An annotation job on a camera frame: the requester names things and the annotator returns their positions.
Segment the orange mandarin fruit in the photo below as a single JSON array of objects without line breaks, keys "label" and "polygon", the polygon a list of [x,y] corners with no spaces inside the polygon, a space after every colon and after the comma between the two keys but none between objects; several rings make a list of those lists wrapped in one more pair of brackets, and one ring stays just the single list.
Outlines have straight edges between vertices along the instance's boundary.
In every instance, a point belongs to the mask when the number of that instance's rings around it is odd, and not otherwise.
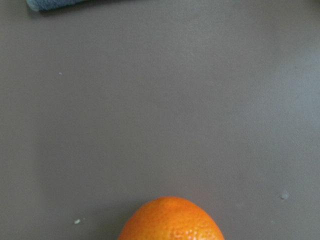
[{"label": "orange mandarin fruit", "polygon": [[223,240],[216,222],[193,202],[163,196],[142,205],[123,226],[119,240]]}]

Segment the grey folded cloth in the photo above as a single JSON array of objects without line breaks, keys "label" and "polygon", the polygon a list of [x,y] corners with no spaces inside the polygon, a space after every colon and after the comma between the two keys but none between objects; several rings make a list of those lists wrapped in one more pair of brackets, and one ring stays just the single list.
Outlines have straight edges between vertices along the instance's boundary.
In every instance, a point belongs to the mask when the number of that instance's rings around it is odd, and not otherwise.
[{"label": "grey folded cloth", "polygon": [[108,2],[109,0],[26,0],[27,6],[38,13],[85,9]]}]

